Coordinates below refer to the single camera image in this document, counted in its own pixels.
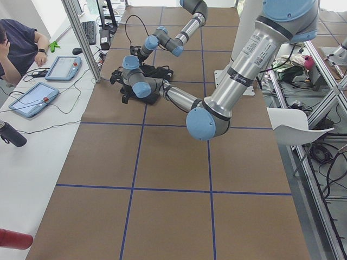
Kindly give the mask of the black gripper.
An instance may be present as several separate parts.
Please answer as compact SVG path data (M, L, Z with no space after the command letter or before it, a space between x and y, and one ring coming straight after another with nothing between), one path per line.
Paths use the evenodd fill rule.
M128 104L128 101L130 98L135 98L136 95L133 92L133 89L130 85L127 84L122 84L122 88L120 90L120 92L122 93L122 103L124 104Z
M141 46L130 46L130 54L136 56L140 63L143 63L147 58L147 54L142 51Z

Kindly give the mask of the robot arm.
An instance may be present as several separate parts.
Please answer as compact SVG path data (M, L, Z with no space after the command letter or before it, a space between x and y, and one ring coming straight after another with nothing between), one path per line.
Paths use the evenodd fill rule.
M319 1L264 1L262 11L255 19L255 30L234 62L223 74L214 92L203 99L175 87L164 79L146 77L140 63L162 46L180 56L193 33L208 19L204 1L181 1L181 6L192 14L192 19L174 38L165 27L149 35L137 55L123 58L122 79L137 98L158 94L187 113L186 126L197 140L210 140L225 134L232 118L232 108L274 52L286 42L305 42L317 35Z
M204 26L208 19L208 6L205 1L180 1L181 7L192 15L187 24L177 30L176 36L170 35L168 28L161 25L145 39L143 45L130 46L130 54L136 56L140 62L144 62L158 47L179 57L184 46L192 35Z

